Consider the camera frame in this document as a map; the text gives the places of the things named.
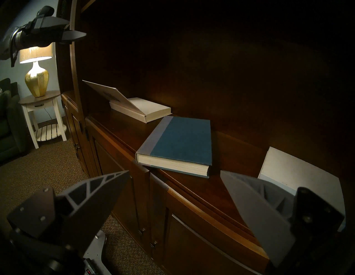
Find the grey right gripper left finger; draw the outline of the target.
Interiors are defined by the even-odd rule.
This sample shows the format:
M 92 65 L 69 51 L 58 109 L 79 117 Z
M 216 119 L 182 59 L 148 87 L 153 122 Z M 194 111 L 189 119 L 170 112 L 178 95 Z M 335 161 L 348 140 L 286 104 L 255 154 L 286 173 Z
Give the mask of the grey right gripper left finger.
M 69 245 L 83 254 L 125 188 L 128 170 L 80 181 L 56 195 L 45 186 L 13 209 L 7 220 L 17 246 Z

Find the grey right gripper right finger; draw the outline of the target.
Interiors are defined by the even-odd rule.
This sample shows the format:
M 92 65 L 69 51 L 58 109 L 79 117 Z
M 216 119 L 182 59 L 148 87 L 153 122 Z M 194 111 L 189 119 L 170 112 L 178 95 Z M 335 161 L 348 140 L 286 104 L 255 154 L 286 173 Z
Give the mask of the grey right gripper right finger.
M 234 172 L 221 170 L 220 178 L 274 268 L 314 268 L 345 218 L 307 187 L 293 195 Z

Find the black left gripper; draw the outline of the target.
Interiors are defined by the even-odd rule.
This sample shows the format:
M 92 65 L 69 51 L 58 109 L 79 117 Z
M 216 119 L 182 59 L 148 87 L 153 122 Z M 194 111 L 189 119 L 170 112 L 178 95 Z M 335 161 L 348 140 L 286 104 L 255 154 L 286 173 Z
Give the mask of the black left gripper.
M 86 37 L 87 33 L 77 30 L 64 31 L 69 23 L 69 20 L 59 17 L 36 17 L 28 23 L 29 47 L 46 47 L 50 43 L 58 41 L 60 44 L 71 44 Z

